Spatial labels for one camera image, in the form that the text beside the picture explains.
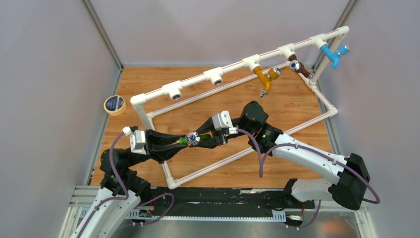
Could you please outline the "green water faucet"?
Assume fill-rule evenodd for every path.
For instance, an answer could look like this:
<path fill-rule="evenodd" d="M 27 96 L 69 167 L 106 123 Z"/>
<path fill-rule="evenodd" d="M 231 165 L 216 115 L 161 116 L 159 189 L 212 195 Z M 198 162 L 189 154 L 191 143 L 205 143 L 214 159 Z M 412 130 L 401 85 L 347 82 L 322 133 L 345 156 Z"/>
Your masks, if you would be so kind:
<path fill-rule="evenodd" d="M 200 142 L 208 140 L 211 138 L 210 134 L 198 134 L 197 132 L 190 132 L 184 137 L 180 137 L 176 143 L 177 144 L 184 144 L 184 145 L 198 145 Z"/>

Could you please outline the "white PVC pipe frame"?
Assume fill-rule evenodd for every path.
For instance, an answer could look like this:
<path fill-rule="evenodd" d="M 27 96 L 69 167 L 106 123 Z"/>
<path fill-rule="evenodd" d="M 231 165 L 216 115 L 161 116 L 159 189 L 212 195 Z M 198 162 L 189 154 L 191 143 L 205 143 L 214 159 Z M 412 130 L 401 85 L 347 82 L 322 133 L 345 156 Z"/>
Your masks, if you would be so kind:
<path fill-rule="evenodd" d="M 273 125 L 326 149 L 327 135 L 321 123 L 338 110 L 316 86 L 320 73 L 308 79 L 292 72 L 288 62 L 283 62 L 280 68 L 284 73 L 274 81 L 271 92 L 260 98 L 262 85 L 248 64 L 288 57 L 297 49 L 323 46 L 330 39 L 334 40 L 330 49 L 336 49 L 349 30 L 348 26 L 342 26 L 223 67 L 130 67 L 123 76 L 133 81 L 130 101 L 146 128 L 185 133 L 221 111 L 237 117 L 247 103 L 257 101 Z M 136 169 L 155 186 L 280 187 L 290 178 L 321 177 L 300 164 L 274 158 L 266 160 L 264 177 L 259 178 L 257 159 L 247 140 L 240 137 L 226 146 L 186 149 L 165 164 L 144 162 Z"/>

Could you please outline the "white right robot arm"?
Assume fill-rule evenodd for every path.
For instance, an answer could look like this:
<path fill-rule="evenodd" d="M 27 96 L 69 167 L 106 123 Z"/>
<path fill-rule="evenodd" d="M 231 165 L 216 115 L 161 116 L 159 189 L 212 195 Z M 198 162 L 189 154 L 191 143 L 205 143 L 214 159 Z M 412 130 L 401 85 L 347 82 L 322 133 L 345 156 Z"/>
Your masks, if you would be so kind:
<path fill-rule="evenodd" d="M 257 152 L 259 176 L 268 157 L 287 159 L 321 175 L 321 179 L 288 180 L 282 194 L 288 207 L 296 207 L 308 200 L 335 201 L 342 207 L 357 211 L 367 190 L 370 175 L 362 156 L 332 154 L 303 143 L 267 123 L 268 114 L 256 101 L 246 104 L 238 118 L 232 119 L 228 111 L 210 117 L 197 130 L 186 136 L 190 147 L 213 149 L 226 144 L 229 139 L 242 135 L 249 138 L 248 144 Z"/>

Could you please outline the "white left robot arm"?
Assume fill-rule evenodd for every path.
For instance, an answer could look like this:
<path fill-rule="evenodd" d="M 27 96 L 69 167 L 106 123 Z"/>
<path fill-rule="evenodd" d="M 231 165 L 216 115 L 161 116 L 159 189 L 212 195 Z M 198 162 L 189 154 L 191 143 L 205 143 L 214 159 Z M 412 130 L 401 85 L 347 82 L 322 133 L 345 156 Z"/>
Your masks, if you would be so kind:
<path fill-rule="evenodd" d="M 182 137 L 153 129 L 139 130 L 137 126 L 124 127 L 101 156 L 104 178 L 72 237 L 109 238 L 133 209 L 155 206 L 156 200 L 165 196 L 174 198 L 170 192 L 153 197 L 151 184 L 130 168 L 149 159 L 163 164 L 188 146 L 179 142 Z"/>

